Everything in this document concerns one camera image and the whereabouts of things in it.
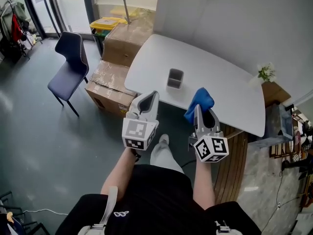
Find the blue-green floor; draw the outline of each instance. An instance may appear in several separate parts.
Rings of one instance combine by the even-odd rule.
[[[68,213],[87,193],[99,193],[124,147],[122,119],[101,112],[85,91],[85,82],[70,101],[80,118],[55,99],[47,84],[65,58],[54,51],[56,40],[44,40],[16,65],[0,64],[0,195],[13,192],[12,204],[23,210],[51,209]],[[84,41],[90,71],[100,55],[94,42]],[[174,158],[181,165],[194,159],[188,154],[193,127],[184,110],[160,103],[160,122],[154,143],[140,163],[149,163],[150,152],[162,133],[170,136]],[[184,168],[191,178],[195,164]],[[217,166],[213,167],[213,180]],[[43,222],[54,234],[64,216],[50,212],[27,214]]]

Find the gray strap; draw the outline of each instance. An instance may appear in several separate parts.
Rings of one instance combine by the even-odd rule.
[[[110,186],[106,210],[105,210],[104,215],[103,215],[103,217],[99,223],[100,225],[106,225],[107,224],[108,219],[109,219],[111,213],[113,212],[113,209],[114,209],[115,204],[116,204],[117,191],[118,191],[117,186]]]

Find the white cable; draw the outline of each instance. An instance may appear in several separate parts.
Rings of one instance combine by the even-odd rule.
[[[58,214],[58,215],[66,215],[66,216],[68,215],[65,213],[57,213],[57,212],[49,210],[49,209],[42,209],[42,210],[38,210],[38,211],[23,211],[23,213],[25,213],[25,212],[42,212],[42,211],[49,211],[49,212],[53,212],[53,213]]]

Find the white shoe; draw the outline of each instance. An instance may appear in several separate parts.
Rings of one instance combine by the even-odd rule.
[[[170,138],[167,134],[163,134],[160,139],[158,140],[159,143],[161,143],[162,141],[166,142],[167,145],[170,144]]]

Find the black wristband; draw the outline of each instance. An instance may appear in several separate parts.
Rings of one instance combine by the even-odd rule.
[[[131,153],[133,153],[133,155],[137,158],[136,162],[138,162],[138,160],[141,158],[141,155],[139,155],[135,149],[131,148]]]

